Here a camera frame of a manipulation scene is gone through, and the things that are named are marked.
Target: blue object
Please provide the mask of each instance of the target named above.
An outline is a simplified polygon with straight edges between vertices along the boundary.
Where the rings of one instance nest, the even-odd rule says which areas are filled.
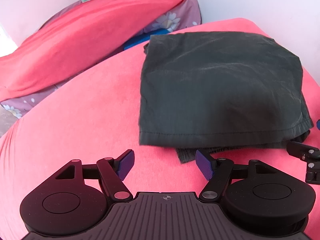
[[[206,180],[212,179],[214,170],[211,161],[208,160],[199,150],[196,151],[196,164]]]
[[[155,31],[151,31],[149,33],[143,33],[139,36],[135,36],[131,39],[129,39],[125,44],[124,44],[124,50],[129,49],[135,45],[138,45],[144,41],[150,40],[151,35],[161,35],[161,34],[168,34],[169,31],[167,29],[159,29]]]
[[[133,165],[134,165],[134,151],[131,150],[119,162],[119,168],[116,173],[118,177],[121,179],[121,181],[124,181],[125,177],[128,175],[129,171],[132,169]]]

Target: folded garment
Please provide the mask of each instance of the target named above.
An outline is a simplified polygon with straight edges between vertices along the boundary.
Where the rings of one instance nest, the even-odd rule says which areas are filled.
[[[299,58],[260,34],[151,36],[141,72],[140,144],[283,147],[313,127]]]

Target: mattress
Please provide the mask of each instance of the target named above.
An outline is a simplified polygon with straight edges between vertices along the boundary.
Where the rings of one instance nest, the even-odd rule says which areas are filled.
[[[253,22],[232,19],[178,31],[243,31],[263,34]],[[200,193],[207,181],[195,162],[180,164],[173,148],[139,145],[140,75],[143,46],[134,46],[81,73],[19,119],[0,138],[0,237],[21,239],[27,230],[20,217],[22,199],[72,159],[83,164],[135,151],[135,165],[124,183],[138,191]],[[320,87],[304,70],[302,92],[313,122],[320,117]],[[305,144],[320,147],[315,127]],[[235,163],[259,159],[300,180],[306,164],[279,149],[240,149],[214,155]],[[86,184],[99,188],[96,181]],[[318,196],[320,186],[312,185]],[[320,240],[320,201],[316,199],[306,233]]]
[[[70,11],[75,6],[81,4],[81,1],[75,2],[70,6],[64,8],[53,17],[51,17],[41,28],[50,24],[52,21],[57,19],[58,17],[64,15],[68,11]],[[142,30],[140,30],[135,36],[144,35],[145,33],[150,33],[155,30],[165,29],[168,32],[173,32],[176,30],[188,28],[191,26],[199,25],[201,23],[201,15],[200,9],[197,0],[184,0],[181,4],[175,6],[170,11],[166,12],[165,14],[161,15],[153,22],[145,26]],[[97,63],[123,51],[123,46],[117,48],[110,54],[105,55],[102,59],[97,61]],[[35,93],[25,95],[22,97],[17,98],[10,98],[8,100],[2,101],[0,104],[4,108],[12,108],[12,114],[17,117],[21,118],[27,112],[29,112],[34,106],[36,106],[39,102],[41,102],[44,98],[48,95],[56,91],[58,88],[62,87],[65,83],[69,80],[77,76],[78,74],[63,80],[57,84],[49,86],[43,90],[37,91]]]

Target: red bed sheet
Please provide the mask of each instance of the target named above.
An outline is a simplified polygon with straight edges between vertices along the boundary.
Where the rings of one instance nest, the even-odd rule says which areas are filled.
[[[91,0],[0,58],[0,102],[63,81],[96,64],[183,0]]]
[[[178,31],[243,31],[264,34],[253,22],[232,19]],[[135,151],[135,165],[124,180],[129,190],[195,191],[207,183],[195,162],[180,164],[174,149],[139,145],[140,73],[145,54],[137,45],[94,66],[51,94],[18,120],[0,139],[0,237],[22,238],[22,199],[71,159],[83,164]],[[320,117],[320,88],[304,71],[303,93],[314,122]],[[320,131],[311,130],[306,144],[320,147]],[[304,180],[306,164],[285,150],[241,149],[215,154],[235,163],[260,159]],[[96,181],[86,181],[99,188]],[[306,233],[320,240],[320,186]]]

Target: white flower pattern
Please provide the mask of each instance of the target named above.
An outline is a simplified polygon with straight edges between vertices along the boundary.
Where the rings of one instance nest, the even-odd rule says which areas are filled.
[[[9,111],[11,114],[13,114],[15,117],[20,119],[22,117],[22,114],[20,114],[20,110],[14,109],[13,106],[4,105],[3,106],[5,110]]]
[[[171,12],[161,15],[158,19],[156,19],[157,23],[152,25],[152,30],[167,29],[169,32],[173,32],[180,24],[180,18],[176,18],[176,16],[176,13]]]

